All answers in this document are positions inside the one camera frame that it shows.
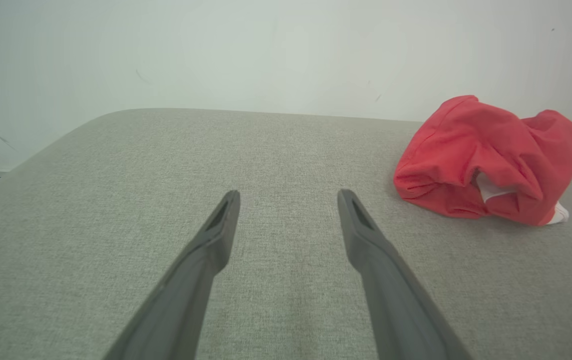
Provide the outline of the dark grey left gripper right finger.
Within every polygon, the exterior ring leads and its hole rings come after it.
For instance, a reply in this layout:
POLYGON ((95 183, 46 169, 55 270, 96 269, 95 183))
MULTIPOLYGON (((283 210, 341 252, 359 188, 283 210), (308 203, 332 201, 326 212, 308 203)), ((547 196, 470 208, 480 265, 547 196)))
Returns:
POLYGON ((357 194, 337 194, 347 258, 360 273, 379 360, 472 360, 357 194))

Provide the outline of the red garment with white band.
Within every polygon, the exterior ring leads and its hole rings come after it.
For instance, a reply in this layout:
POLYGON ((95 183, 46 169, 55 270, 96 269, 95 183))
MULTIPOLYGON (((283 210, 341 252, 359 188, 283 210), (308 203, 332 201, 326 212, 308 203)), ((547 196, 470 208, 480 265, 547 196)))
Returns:
POLYGON ((545 110, 521 119, 456 96, 412 137, 392 177, 402 199, 453 218, 564 223, 572 180, 572 121, 545 110))

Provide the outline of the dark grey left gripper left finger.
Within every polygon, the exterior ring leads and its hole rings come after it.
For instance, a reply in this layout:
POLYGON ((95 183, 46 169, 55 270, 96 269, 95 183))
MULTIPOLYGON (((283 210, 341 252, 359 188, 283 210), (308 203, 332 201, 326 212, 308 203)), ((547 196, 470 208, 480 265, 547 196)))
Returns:
POLYGON ((228 264, 240 193, 224 194, 103 360, 194 360, 215 276, 228 264))

